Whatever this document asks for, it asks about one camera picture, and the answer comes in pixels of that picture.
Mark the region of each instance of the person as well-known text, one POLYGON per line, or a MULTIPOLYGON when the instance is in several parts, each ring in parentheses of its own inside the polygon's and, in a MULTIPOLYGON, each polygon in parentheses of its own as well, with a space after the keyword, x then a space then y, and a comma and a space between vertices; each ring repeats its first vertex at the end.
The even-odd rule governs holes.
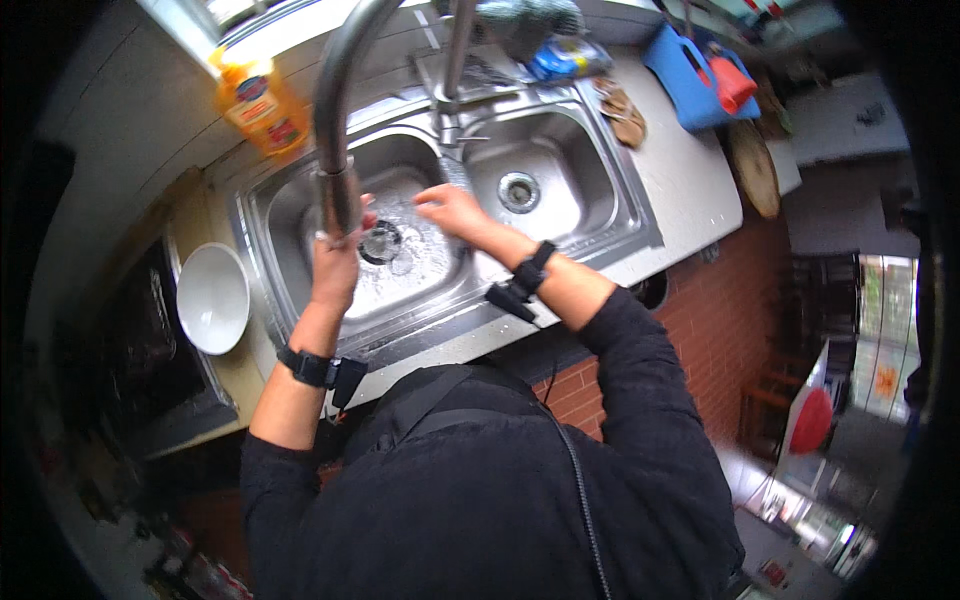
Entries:
MULTIPOLYGON (((508 270, 539 246, 449 184, 413 202, 508 270)), ((291 350, 334 355, 356 243, 355 234, 339 248, 316 243, 291 350)), ((277 363, 240 477, 257 598, 720 594, 744 551, 665 330, 626 289, 558 252, 537 295, 599 357, 604 442, 555 424, 505 373, 420 369, 381 398, 318 492, 309 450, 324 391, 277 363)))

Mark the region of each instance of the double sink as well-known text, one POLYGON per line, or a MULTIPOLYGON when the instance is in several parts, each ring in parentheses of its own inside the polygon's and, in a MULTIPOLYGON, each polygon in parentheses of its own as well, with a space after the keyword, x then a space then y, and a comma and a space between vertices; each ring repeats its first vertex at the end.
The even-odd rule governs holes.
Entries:
MULTIPOLYGON (((524 88, 466 107, 465 141, 456 148, 439 144, 429 100, 416 94, 351 115, 353 167, 375 196, 378 220, 360 243, 341 353, 374 371, 503 314, 483 296, 510 274, 417 216, 411 198, 427 187, 464 187, 494 220, 550 239, 594 269, 661 245, 630 155, 595 110, 593 93, 588 84, 524 88)), ((234 199, 238 242, 262 284, 275 343, 285 342, 310 298, 315 165, 310 154, 268 168, 234 199)))

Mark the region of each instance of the sink drain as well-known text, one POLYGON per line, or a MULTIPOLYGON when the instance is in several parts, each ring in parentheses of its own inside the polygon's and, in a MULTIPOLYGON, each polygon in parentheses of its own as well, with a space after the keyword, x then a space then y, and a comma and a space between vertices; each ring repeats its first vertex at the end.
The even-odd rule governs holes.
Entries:
POLYGON ((367 231, 363 240, 360 241, 358 250, 367 262, 373 265, 385 265, 400 253, 402 239, 396 225, 380 219, 367 231))
POLYGON ((534 178, 519 171, 500 178, 496 193, 507 210, 519 215, 530 212, 540 202, 540 186, 534 178))

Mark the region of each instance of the countertop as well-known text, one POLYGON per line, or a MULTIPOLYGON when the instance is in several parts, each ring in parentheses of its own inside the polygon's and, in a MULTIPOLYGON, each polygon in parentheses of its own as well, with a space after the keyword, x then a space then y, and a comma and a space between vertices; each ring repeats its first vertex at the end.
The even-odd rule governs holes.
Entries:
MULTIPOLYGON (((632 156, 663 237, 663 247, 636 252, 601 271, 614 282, 629 286, 736 230, 743 221, 743 212, 730 167, 716 134, 712 130, 691 134, 680 127, 670 98, 656 76, 640 62, 640 51, 637 48, 613 47, 609 51, 614 61, 612 78, 620 82, 647 121, 646 140, 632 156)), ((226 156, 208 169, 211 172, 207 173, 206 177, 213 184, 209 189, 228 189, 228 178, 216 171, 227 171, 228 163, 243 160, 243 155, 249 156, 252 150, 244 148, 249 146, 250 144, 243 144, 232 153, 233 157, 226 156)), ((235 164, 230 167, 235 171, 235 164)), ((224 214, 222 207, 226 205, 227 199, 222 194, 209 191, 204 194, 204 198, 210 205, 206 211, 210 214, 209 218, 219 220, 224 214)), ((180 215, 175 221, 179 222, 181 230, 190 229, 189 220, 180 218, 180 215)), ((236 246, 235 241, 230 239, 232 236, 227 237, 229 227, 226 224, 204 229, 214 238, 206 241, 221 241, 236 246)), ((196 237, 198 234, 192 231, 173 231, 173 238, 179 245, 182 245, 180 239, 184 235, 196 237)), ((248 269, 252 267, 249 264, 245 266, 248 269)), ((534 301, 531 309, 537 314, 537 323, 540 326, 548 326, 558 320, 538 300, 534 301)), ((350 406, 382 396, 398 379, 414 369, 464 363, 535 331, 537 330, 532 325, 505 314, 460 337, 368 373, 350 406)), ((237 405, 237 421, 197 436, 186 444, 169 448, 163 453, 200 444, 250 424, 263 381, 276 361, 276 351, 263 324, 253 324, 244 338, 245 343, 228 353, 228 356, 244 353, 244 360, 234 357, 232 364, 243 362, 249 366, 255 363, 259 377, 252 376, 253 373, 247 369, 243 374, 244 384, 239 385, 239 381, 233 381, 238 375, 236 369, 232 372, 221 372, 215 367, 221 385, 230 389, 230 395, 237 405)), ((329 393, 327 399, 331 398, 332 393, 329 393)))

